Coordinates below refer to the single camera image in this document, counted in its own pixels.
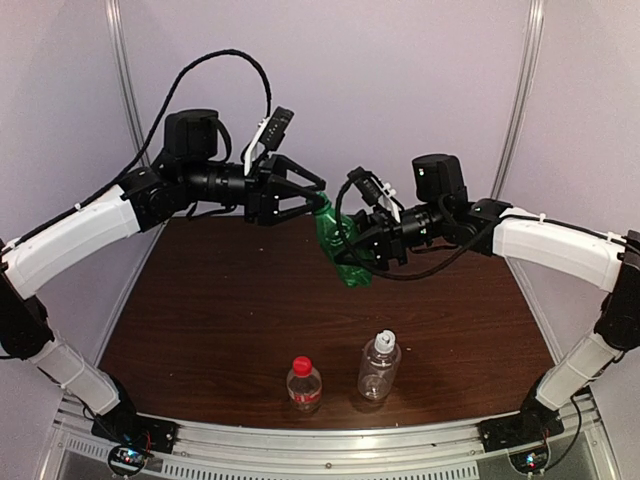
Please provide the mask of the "clear bottle red label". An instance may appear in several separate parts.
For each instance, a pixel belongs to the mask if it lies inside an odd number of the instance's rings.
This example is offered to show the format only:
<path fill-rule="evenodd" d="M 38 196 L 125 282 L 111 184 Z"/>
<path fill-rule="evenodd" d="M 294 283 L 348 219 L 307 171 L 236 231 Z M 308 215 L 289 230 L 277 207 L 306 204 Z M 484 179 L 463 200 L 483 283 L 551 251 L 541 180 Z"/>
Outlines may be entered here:
<path fill-rule="evenodd" d="M 291 369 L 287 375 L 286 387 L 291 404 L 299 411 L 311 413 L 320 406 L 322 397 L 322 378 L 313 365 L 309 376 L 296 376 Z"/>

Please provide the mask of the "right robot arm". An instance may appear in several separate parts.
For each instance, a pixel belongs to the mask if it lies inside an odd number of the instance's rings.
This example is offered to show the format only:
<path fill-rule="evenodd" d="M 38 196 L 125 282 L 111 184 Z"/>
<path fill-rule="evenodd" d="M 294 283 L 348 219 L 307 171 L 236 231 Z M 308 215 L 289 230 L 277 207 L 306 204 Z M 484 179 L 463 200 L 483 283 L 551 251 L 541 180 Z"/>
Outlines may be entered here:
<path fill-rule="evenodd" d="M 472 201 L 452 155 L 421 156 L 411 166 L 413 207 L 373 172 L 348 174 L 339 195 L 356 189 L 365 209 L 338 221 L 335 260 L 390 278 L 411 249 L 442 241 L 451 255 L 417 273 L 426 279 L 469 252 L 504 259 L 556 356 L 513 419 L 517 438 L 533 441 L 571 397 L 638 348 L 639 235 L 591 230 L 497 199 Z"/>

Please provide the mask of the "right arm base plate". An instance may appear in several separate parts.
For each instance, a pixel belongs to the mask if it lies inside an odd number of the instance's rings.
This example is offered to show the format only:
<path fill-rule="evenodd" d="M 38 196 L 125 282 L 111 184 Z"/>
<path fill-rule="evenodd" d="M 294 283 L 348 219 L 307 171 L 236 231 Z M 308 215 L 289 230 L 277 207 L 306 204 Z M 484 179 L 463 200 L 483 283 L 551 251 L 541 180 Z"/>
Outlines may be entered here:
<path fill-rule="evenodd" d="M 481 421 L 478 431 L 485 452 L 512 449 L 530 443 L 540 443 L 549 436 L 564 432 L 557 415 L 545 417 L 537 413 L 518 412 Z"/>

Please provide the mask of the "red bottle cap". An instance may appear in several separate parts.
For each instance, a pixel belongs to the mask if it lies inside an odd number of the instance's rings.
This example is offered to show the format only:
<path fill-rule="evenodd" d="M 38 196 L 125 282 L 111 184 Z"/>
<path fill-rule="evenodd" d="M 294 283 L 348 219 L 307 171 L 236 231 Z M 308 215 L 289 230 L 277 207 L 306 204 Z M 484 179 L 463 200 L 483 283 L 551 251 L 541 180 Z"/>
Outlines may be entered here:
<path fill-rule="evenodd" d="M 310 358 L 298 356 L 292 362 L 292 371 L 296 376 L 306 377 L 313 371 L 313 364 Z"/>

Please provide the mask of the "green plastic bottle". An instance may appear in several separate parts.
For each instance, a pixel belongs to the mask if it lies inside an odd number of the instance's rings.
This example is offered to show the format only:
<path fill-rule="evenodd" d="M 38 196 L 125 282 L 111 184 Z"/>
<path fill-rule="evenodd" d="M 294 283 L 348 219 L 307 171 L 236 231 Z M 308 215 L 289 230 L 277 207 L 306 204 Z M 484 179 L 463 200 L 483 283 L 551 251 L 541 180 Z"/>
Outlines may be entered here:
<path fill-rule="evenodd" d="M 336 257 L 345 252 L 350 256 L 337 228 L 337 214 L 328 196 L 324 192 L 318 193 L 322 200 L 320 207 L 313 210 L 316 226 L 316 238 L 325 256 L 335 268 L 338 278 L 349 288 L 369 287 L 373 275 L 359 264 L 345 265 L 337 262 Z"/>

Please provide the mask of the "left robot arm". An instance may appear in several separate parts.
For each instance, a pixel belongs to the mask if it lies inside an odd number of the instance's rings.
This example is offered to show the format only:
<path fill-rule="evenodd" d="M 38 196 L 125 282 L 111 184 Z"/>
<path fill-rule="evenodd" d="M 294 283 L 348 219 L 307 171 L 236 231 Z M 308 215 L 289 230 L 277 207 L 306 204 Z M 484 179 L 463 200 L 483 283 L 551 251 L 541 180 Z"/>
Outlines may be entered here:
<path fill-rule="evenodd" d="M 27 360 L 81 399 L 123 444 L 137 442 L 144 424 L 122 387 L 86 362 L 48 324 L 38 291 L 106 246 L 149 231 L 200 202 L 235 208 L 259 226 L 273 226 L 324 204 L 325 182 L 277 149 L 293 119 L 279 107 L 259 124 L 240 163 L 218 159 L 230 137 L 214 110 L 184 110 L 165 120 L 164 145 L 149 167 L 125 173 L 84 206 L 35 234 L 1 248 L 1 346 Z"/>

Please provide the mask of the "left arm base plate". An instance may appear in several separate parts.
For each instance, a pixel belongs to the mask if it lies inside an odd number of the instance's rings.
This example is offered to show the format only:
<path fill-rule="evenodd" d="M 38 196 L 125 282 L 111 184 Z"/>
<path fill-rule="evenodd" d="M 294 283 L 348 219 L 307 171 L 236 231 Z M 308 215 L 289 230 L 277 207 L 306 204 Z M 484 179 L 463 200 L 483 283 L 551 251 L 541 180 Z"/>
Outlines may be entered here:
<path fill-rule="evenodd" d="M 91 433 L 137 450 L 170 454 L 173 452 L 178 424 L 144 415 L 107 418 L 97 415 Z"/>

